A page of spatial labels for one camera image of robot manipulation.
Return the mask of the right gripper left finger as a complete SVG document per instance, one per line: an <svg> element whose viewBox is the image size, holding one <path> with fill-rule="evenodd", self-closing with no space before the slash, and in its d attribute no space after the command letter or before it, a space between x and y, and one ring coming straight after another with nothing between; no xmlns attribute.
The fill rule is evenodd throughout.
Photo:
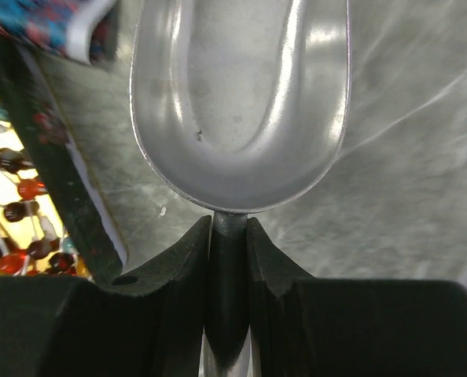
<svg viewBox="0 0 467 377"><path fill-rule="evenodd" d="M211 218L110 284L0 276L0 376L195 376Z"/></svg>

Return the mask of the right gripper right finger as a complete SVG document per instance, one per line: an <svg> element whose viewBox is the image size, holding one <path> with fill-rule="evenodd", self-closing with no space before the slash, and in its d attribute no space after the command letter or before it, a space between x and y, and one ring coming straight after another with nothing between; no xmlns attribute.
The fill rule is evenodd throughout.
<svg viewBox="0 0 467 377"><path fill-rule="evenodd" d="M467 289L317 278L247 228L257 376L467 376Z"/></svg>

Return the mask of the gold tin of lollipops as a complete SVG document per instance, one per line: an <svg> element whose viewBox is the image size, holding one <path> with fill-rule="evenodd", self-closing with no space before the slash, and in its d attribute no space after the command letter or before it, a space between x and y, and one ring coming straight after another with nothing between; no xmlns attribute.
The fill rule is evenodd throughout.
<svg viewBox="0 0 467 377"><path fill-rule="evenodd" d="M108 284L126 262L34 54L0 36L0 276Z"/></svg>

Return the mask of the metal scoop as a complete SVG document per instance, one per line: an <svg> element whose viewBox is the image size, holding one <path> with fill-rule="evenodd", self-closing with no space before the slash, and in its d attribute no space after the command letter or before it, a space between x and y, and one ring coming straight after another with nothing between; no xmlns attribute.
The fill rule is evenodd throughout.
<svg viewBox="0 0 467 377"><path fill-rule="evenodd" d="M333 165L351 90L347 1L145 1L131 58L134 135L153 171L212 210L204 374L245 376L248 216Z"/></svg>

